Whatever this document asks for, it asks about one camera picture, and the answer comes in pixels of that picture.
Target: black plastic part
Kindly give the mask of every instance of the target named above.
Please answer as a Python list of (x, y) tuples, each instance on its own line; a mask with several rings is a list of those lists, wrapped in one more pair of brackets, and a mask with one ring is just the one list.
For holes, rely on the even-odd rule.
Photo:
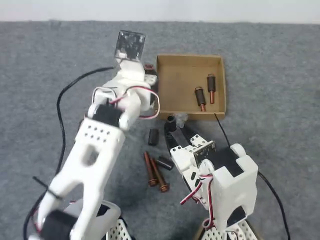
[(40, 237), (44, 240), (69, 240), (76, 221), (76, 217), (54, 210), (45, 218)]
[(206, 77), (207, 79), (207, 85), (208, 85), (208, 92), (210, 91), (216, 91), (216, 77), (213, 75), (209, 75)]
[(177, 140), (172, 136), (171, 132), (169, 132), (166, 127), (164, 127), (164, 138), (166, 147), (170, 153), (170, 149), (173, 149), (178, 146)]
[(215, 170), (225, 166), (233, 177), (244, 172), (236, 162), (239, 157), (230, 147), (223, 148), (219, 151), (210, 151), (206, 158), (212, 162)]
[(177, 130), (177, 121), (174, 116), (168, 116), (165, 124), (169, 132), (174, 132), (175, 130)]
[(188, 184), (187, 180), (185, 179), (185, 177), (183, 177), (183, 181), (184, 181), (186, 187), (189, 189), (189, 191), (192, 192), (191, 187), (189, 186), (189, 184)]
[(148, 145), (156, 146), (159, 143), (159, 130), (152, 128), (149, 131)]
[(110, 207), (101, 204), (100, 208), (98, 210), (98, 213), (96, 214), (97, 217), (100, 217), (102, 215), (105, 215), (105, 213), (110, 209)]
[(246, 212), (242, 206), (237, 207), (226, 221), (226, 226), (229, 227), (246, 217)]
[(92, 119), (118, 128), (122, 113), (120, 109), (112, 105), (99, 105)]
[(163, 167), (164, 169), (167, 170), (172, 170), (175, 166), (174, 162), (164, 156), (158, 157), (158, 159), (155, 160), (156, 164), (159, 166)]
[(206, 104), (206, 99), (205, 99), (205, 95), (204, 95), (204, 90), (202, 88), (196, 88), (194, 90), (195, 93), (195, 98), (196, 98), (196, 102), (198, 103), (198, 106), (200, 106), (201, 104)]
[[(158, 93), (159, 91), (159, 79), (158, 79), (158, 74), (157, 71), (155, 69), (155, 67), (152, 64), (145, 64), (144, 65), (144, 74), (148, 74), (148, 75), (155, 75), (156, 76), (156, 82), (154, 85), (151, 85), (151, 90), (153, 90), (154, 92)], [(151, 94), (150, 97), (150, 105), (155, 101), (156, 96), (154, 94)]]
[(185, 140), (192, 145), (191, 138), (193, 138), (195, 135), (199, 135), (196, 131), (193, 131), (190, 127), (188, 127), (186, 124), (184, 124), (184, 127), (180, 128)]

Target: copper bolt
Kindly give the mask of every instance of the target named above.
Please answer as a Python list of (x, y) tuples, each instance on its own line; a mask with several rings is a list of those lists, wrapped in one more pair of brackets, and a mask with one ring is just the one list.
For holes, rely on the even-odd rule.
[(201, 112), (206, 111), (206, 106), (204, 104), (200, 104)]
[(149, 186), (154, 187), (155, 185), (158, 184), (158, 180), (155, 177), (152, 167), (150, 165), (150, 157), (147, 151), (144, 152), (144, 160), (145, 160), (146, 170), (148, 172), (148, 177), (149, 177), (149, 181), (148, 181)]
[(151, 165), (153, 167), (153, 170), (154, 170), (154, 173), (156, 175), (156, 178), (158, 179), (159, 181), (159, 184), (160, 184), (160, 191), (162, 193), (165, 193), (169, 190), (169, 184), (165, 182), (165, 179), (164, 177), (161, 175), (159, 169), (158, 169), (158, 166), (156, 164), (156, 161), (154, 158), (151, 158), (150, 159), (150, 162), (151, 162)]
[(214, 104), (215, 103), (215, 92), (214, 91), (210, 91), (210, 103)]

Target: red and white wire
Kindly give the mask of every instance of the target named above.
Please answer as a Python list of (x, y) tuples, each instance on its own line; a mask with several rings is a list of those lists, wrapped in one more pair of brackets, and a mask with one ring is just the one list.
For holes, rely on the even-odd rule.
[(213, 209), (212, 195), (211, 195), (211, 183), (214, 180), (214, 177), (213, 177), (212, 174), (200, 175), (199, 177), (201, 179), (201, 182), (196, 186), (196, 188), (192, 192), (190, 192), (184, 199), (182, 199), (180, 204), (183, 205), (184, 203), (186, 203), (186, 201), (188, 201), (191, 198), (198, 204), (200, 202), (200, 200), (197, 197), (195, 197), (194, 195), (201, 188), (202, 181), (205, 180), (205, 179), (210, 179), (209, 183), (208, 183), (208, 188), (207, 188), (208, 204), (209, 204), (209, 218), (205, 219), (202, 222), (203, 228), (206, 229), (206, 230), (209, 230), (209, 229), (211, 229), (211, 228), (213, 228), (215, 226), (215, 224), (214, 224), (214, 219), (215, 219), (215, 217), (214, 217), (214, 209)]
[(202, 186), (202, 182), (200, 182), (200, 183), (198, 184), (198, 186), (196, 186), (196, 188), (195, 188), (192, 192), (190, 192), (184, 199), (181, 200), (180, 205), (185, 204), (186, 201), (188, 201), (189, 199), (191, 199), (192, 197), (194, 197), (194, 195), (196, 194), (196, 192), (199, 191), (199, 189), (201, 188), (201, 186)]
[(144, 90), (149, 91), (151, 94), (153, 94), (153, 95), (156, 97), (157, 102), (158, 102), (158, 109), (157, 109), (156, 113), (155, 113), (154, 115), (150, 115), (150, 116), (143, 116), (143, 115), (139, 116), (139, 117), (142, 118), (142, 119), (155, 119), (155, 118), (159, 115), (159, 112), (160, 112), (160, 99), (159, 99), (158, 94), (157, 94), (155, 91), (153, 91), (153, 90), (151, 90), (150, 88), (147, 88), (147, 87), (145, 87), (145, 86), (138, 86), (138, 85), (137, 85), (137, 86), (130, 86), (130, 87), (128, 87), (128, 88), (125, 90), (125, 92), (124, 92), (124, 94), (123, 94), (122, 96), (114, 99), (113, 101), (110, 102), (110, 104), (118, 103), (120, 100), (124, 99), (125, 96), (127, 95), (127, 92), (128, 92), (129, 89), (144, 89)]

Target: cardboard box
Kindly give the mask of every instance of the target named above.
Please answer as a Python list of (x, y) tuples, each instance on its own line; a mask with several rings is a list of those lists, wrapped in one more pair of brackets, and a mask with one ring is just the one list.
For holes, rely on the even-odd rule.
[[(160, 54), (156, 68), (161, 119), (174, 113), (187, 113), (189, 120), (223, 119), (227, 108), (225, 67), (219, 55)], [(208, 74), (215, 75), (214, 104), (210, 104)], [(195, 88), (202, 87), (206, 111), (197, 104)]]

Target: robotic arm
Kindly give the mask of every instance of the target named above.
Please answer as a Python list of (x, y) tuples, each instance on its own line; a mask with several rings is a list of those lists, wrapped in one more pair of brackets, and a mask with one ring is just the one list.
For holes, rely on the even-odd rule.
[[(50, 191), (63, 199), (78, 184), (83, 184), (83, 199), (60, 211), (60, 200), (47, 192), (37, 216), (43, 239), (100, 240), (120, 217), (119, 207), (111, 202), (104, 202), (107, 210), (99, 214), (104, 188), (124, 143), (124, 131), (130, 129), (140, 112), (153, 107), (151, 95), (159, 100), (152, 91), (157, 76), (146, 75), (140, 62), (144, 42), (143, 34), (119, 33), (115, 57), (121, 69), (114, 79), (93, 91), (92, 104), (74, 146), (49, 185)], [(155, 118), (158, 112), (144, 118)], [(93, 154), (97, 157), (92, 163)]]
[[(121, 210), (103, 201), (105, 185), (129, 130), (139, 118), (155, 118), (160, 110), (157, 76), (146, 74), (140, 62), (145, 36), (120, 31), (115, 50), (120, 70), (103, 86), (94, 89), (75, 143), (61, 171), (54, 177), (42, 199), (37, 216), (40, 236), (29, 240), (100, 240), (115, 226)], [(157, 113), (140, 116), (158, 100)], [(188, 126), (180, 128), (189, 145), (182, 147), (167, 127), (165, 139), (177, 169), (190, 194), (209, 211), (205, 229), (223, 232), (247, 218), (255, 206), (258, 166), (240, 144), (216, 151), (214, 141), (206, 141)], [(59, 210), (63, 199), (83, 184), (83, 199)]]
[(180, 130), (189, 145), (182, 147), (168, 129), (165, 125), (168, 150), (190, 190), (180, 204), (189, 199), (201, 203), (209, 211), (202, 223), (206, 230), (232, 231), (254, 211), (258, 166), (238, 143), (216, 151), (214, 141), (184, 125)]

